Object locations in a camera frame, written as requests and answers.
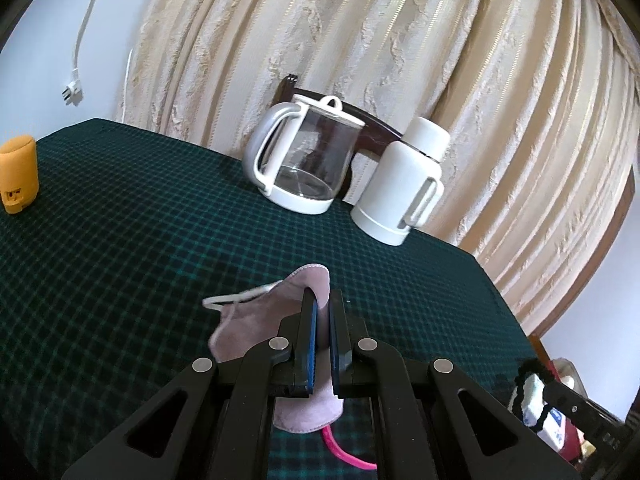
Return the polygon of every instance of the hot pink cord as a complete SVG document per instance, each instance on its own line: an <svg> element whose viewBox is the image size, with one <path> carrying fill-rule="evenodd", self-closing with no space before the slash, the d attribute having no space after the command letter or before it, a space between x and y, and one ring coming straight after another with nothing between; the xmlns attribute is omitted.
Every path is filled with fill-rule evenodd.
<svg viewBox="0 0 640 480"><path fill-rule="evenodd" d="M322 440L324 440L324 443L329 448L329 451L331 451L340 460L346 462L349 465L353 465L354 467L357 467L359 469L371 470L371 469L377 468L375 464L372 464L370 462L364 462L364 460L360 460L359 458L343 451L342 448L338 446L338 443L334 439L334 434L331 431L331 426L325 426L320 431L322 432Z"/></svg>

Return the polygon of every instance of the dark green checkered cloth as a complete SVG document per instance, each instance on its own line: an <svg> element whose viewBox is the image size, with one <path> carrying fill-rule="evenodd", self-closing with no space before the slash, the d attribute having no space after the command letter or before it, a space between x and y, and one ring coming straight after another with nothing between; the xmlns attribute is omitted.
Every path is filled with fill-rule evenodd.
<svg viewBox="0 0 640 480"><path fill-rule="evenodd" d="M44 478L60 478L190 361L209 354L207 296L317 262L348 312L405 357L448 356L502 402L534 355L469 254L413 232L369 238L332 205L319 216L263 198L232 158L104 120L38 142L40 195L0 212L0 410ZM367 404L334 425L374 460ZM319 433L274 430L269 478L375 478Z"/></svg>

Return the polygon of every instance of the wall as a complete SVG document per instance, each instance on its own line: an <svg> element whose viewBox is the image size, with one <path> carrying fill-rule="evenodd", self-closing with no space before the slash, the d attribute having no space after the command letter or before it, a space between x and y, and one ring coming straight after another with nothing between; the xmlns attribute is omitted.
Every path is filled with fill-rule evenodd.
<svg viewBox="0 0 640 480"><path fill-rule="evenodd" d="M640 386L640 189L609 253L542 337L574 362L589 397L624 419Z"/></svg>
<svg viewBox="0 0 640 480"><path fill-rule="evenodd" d="M89 0L34 0L0 52L0 143L113 117L148 0L96 0L82 39L83 99L65 104L72 51Z"/></svg>

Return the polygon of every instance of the pink face mask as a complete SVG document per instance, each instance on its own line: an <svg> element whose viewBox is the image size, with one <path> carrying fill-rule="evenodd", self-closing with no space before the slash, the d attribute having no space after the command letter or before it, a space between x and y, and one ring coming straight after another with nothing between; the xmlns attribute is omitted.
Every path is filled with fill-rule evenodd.
<svg viewBox="0 0 640 480"><path fill-rule="evenodd" d="M311 433L342 415L342 399L334 396L329 355L329 270L308 264L284 280L239 294L215 296L202 301L219 310L220 324L209 338L209 349L222 363L244 356L249 348L278 335L280 321L300 312L302 295L309 287L318 302L316 380L308 399L276 400L273 424L291 433Z"/></svg>

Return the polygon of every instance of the yellow cylindrical device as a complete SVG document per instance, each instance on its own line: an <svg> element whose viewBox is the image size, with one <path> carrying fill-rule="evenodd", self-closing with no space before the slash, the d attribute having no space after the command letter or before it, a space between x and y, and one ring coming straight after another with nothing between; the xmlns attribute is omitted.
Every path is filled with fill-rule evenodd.
<svg viewBox="0 0 640 480"><path fill-rule="evenodd" d="M9 214L19 213L38 194L36 141L29 135L8 140L0 146L0 193Z"/></svg>

